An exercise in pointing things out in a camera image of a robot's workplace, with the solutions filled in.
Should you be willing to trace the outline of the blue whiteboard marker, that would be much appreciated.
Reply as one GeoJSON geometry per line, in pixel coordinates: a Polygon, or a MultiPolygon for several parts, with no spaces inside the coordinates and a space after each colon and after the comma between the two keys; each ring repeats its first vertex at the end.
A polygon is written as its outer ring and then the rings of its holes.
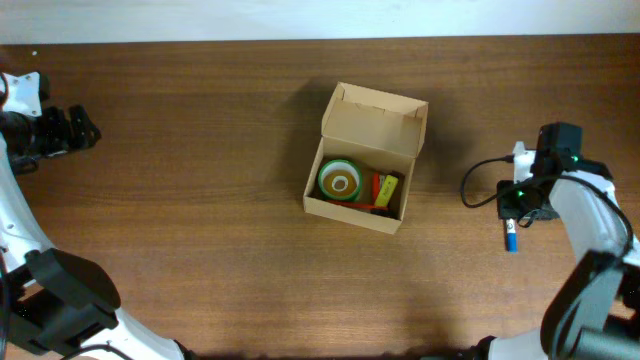
{"type": "Polygon", "coordinates": [[[518,242],[516,233],[516,221],[514,219],[506,219],[505,225],[505,246],[509,253],[518,252],[518,242]]]}

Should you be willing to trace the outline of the yellow highlighter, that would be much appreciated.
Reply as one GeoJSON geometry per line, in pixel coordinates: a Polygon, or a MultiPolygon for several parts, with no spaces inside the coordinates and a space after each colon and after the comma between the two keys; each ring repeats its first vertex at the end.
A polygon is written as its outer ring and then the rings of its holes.
{"type": "Polygon", "coordinates": [[[380,192],[374,205],[387,207],[398,183],[399,179],[396,176],[380,174],[380,192]]]}

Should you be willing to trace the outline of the red stapler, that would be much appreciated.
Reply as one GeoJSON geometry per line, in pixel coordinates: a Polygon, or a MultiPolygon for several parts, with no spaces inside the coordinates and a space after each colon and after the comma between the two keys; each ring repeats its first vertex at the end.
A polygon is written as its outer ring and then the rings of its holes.
{"type": "Polygon", "coordinates": [[[372,177],[372,199],[373,201],[377,200],[380,192],[380,174],[375,173],[372,177]]]}

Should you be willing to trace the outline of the red utility knife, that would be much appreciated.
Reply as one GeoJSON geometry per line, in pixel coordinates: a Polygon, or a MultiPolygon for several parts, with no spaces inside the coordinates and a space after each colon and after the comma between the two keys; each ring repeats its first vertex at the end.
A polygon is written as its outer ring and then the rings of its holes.
{"type": "Polygon", "coordinates": [[[334,204],[334,205],[338,205],[338,206],[342,206],[342,207],[346,207],[346,208],[350,208],[350,209],[355,209],[355,210],[362,210],[371,214],[388,214],[389,213],[389,208],[385,207],[385,206],[375,206],[375,205],[371,205],[371,204],[361,204],[361,203],[355,203],[355,202],[345,202],[345,201],[337,201],[337,200],[329,200],[329,203],[334,204]]]}

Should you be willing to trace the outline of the brown cardboard box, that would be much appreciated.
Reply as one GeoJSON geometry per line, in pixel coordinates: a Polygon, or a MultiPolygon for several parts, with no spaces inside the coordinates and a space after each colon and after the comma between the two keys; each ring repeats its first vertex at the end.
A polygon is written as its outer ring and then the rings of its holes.
{"type": "Polygon", "coordinates": [[[321,140],[303,193],[304,211],[394,234],[407,207],[418,155],[425,142],[429,103],[353,84],[337,84],[321,122],[321,140]],[[362,173],[359,196],[350,202],[374,205],[372,177],[393,175],[399,183],[388,214],[371,214],[329,203],[317,183],[328,161],[348,160],[362,173]]]}

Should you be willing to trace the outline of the small yellow tape roll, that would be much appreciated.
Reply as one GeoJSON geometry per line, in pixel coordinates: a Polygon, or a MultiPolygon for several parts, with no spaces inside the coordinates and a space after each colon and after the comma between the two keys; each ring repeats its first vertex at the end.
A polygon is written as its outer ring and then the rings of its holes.
{"type": "Polygon", "coordinates": [[[356,177],[346,170],[327,173],[322,180],[325,191],[334,198],[351,196],[358,189],[356,177]]]}

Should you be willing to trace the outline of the green tape roll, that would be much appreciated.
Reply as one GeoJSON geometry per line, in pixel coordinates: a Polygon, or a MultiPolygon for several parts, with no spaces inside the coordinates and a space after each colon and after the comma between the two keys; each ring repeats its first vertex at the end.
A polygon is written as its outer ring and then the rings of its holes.
{"type": "Polygon", "coordinates": [[[321,167],[317,183],[329,200],[350,202],[359,196],[363,180],[360,169],[354,163],[335,159],[321,167]]]}

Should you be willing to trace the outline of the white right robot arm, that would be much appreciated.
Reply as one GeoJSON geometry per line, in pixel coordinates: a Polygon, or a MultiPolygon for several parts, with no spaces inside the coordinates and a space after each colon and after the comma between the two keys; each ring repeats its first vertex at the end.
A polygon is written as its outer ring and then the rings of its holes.
{"type": "Polygon", "coordinates": [[[540,128],[534,149],[517,143],[504,156],[514,175],[491,198],[505,222],[507,248],[516,249],[516,227],[558,219],[576,266],[539,328],[488,336],[458,358],[638,358],[639,239],[617,203],[609,169],[586,159],[581,147],[581,128],[557,122],[540,128]]]}

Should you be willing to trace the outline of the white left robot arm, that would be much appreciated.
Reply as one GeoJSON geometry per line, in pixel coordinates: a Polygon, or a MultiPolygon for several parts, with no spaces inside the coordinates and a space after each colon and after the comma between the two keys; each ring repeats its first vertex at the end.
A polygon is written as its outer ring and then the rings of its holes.
{"type": "Polygon", "coordinates": [[[16,175],[40,160],[88,149],[100,137],[80,105],[1,117],[1,342],[65,359],[192,359],[193,351],[122,308],[98,264],[56,247],[17,184],[16,175]]]}

